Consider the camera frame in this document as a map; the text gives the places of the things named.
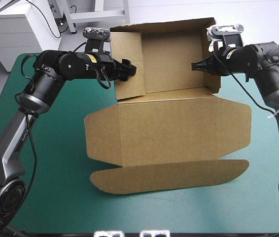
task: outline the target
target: green table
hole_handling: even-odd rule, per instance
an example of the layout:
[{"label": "green table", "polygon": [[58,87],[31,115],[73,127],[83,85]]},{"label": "green table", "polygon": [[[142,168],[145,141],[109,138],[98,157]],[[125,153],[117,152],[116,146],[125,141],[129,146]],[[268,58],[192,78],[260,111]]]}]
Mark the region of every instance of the green table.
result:
[{"label": "green table", "polygon": [[[0,96],[0,132],[17,111],[13,95],[27,83],[20,56]],[[27,75],[33,70],[29,60]],[[263,104],[253,80],[245,84]],[[50,112],[33,129],[38,153],[34,187],[12,224],[27,232],[90,233],[96,230],[139,232],[279,232],[279,136],[274,119],[255,107],[231,77],[222,78],[218,96],[251,105],[251,144],[224,158],[248,159],[241,177],[215,186],[127,196],[111,195],[92,185],[96,170],[114,167],[88,158],[84,118],[116,104],[114,89],[96,80],[67,82]],[[33,154],[29,141],[20,155],[29,180]]]}]

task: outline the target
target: white cabinet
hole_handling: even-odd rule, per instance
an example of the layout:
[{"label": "white cabinet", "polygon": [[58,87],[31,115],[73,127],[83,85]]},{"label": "white cabinet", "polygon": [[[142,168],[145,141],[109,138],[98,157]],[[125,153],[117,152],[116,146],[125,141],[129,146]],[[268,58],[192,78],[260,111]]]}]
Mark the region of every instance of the white cabinet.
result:
[{"label": "white cabinet", "polygon": [[[1,0],[0,8],[9,0]],[[32,0],[45,15],[52,31],[59,36],[47,0]],[[40,53],[59,48],[61,39],[54,37],[41,13],[30,3],[19,1],[0,12],[0,62],[10,72],[16,58],[23,53]]]}]

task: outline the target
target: brown cardboard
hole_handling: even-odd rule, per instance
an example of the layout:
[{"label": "brown cardboard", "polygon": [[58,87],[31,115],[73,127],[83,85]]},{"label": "brown cardboard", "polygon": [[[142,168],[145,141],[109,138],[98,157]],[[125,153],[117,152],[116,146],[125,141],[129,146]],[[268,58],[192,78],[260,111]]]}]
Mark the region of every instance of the brown cardboard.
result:
[{"label": "brown cardboard", "polygon": [[209,54],[206,27],[214,23],[205,18],[111,28],[112,56],[139,65],[134,77],[116,83],[116,98],[198,87],[217,93],[220,77],[191,70],[191,62]]},{"label": "brown cardboard", "polygon": [[250,143],[250,115],[215,96],[114,105],[85,119],[87,152],[123,167],[218,159]]},{"label": "brown cardboard", "polygon": [[209,56],[206,27],[214,23],[111,29],[112,56],[131,60],[137,73],[115,83],[117,105],[85,119],[88,156],[122,166],[93,173],[97,187],[128,194],[210,186],[247,169],[246,160],[218,159],[250,143],[250,107],[217,98],[220,77],[191,70]]},{"label": "brown cardboard", "polygon": [[244,159],[144,165],[97,171],[90,180],[107,193],[133,194],[219,185],[237,178],[248,166]]}]

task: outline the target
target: white floor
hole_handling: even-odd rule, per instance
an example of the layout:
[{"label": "white floor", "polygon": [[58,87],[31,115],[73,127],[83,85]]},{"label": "white floor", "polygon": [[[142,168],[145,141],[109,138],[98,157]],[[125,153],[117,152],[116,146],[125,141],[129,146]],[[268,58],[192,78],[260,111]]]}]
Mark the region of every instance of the white floor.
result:
[{"label": "white floor", "polygon": [[[92,10],[90,0],[70,0],[78,12]],[[241,23],[245,44],[275,41],[279,44],[279,0],[129,0],[131,23],[162,22],[215,17],[218,24]],[[122,0],[105,1],[105,10],[122,7]],[[91,23],[88,26],[109,28],[123,21]],[[62,34],[60,50],[73,50],[85,40],[87,24],[78,24],[76,35]],[[0,64],[0,93],[8,73]]]}]

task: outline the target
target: yellow label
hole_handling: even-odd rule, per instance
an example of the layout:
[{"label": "yellow label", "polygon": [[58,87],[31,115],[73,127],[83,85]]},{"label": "yellow label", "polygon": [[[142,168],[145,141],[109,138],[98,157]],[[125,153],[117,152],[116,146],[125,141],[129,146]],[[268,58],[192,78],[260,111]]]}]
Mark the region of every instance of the yellow label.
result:
[{"label": "yellow label", "polygon": [[91,60],[93,63],[96,63],[96,62],[97,62],[96,58],[95,58],[93,55],[88,54],[88,53],[86,53],[86,55],[90,58],[90,60]]},{"label": "yellow label", "polygon": [[233,50],[230,50],[229,53],[227,54],[226,56],[226,59],[230,59],[230,57],[232,56],[233,52],[235,51],[236,49],[233,49]]}]

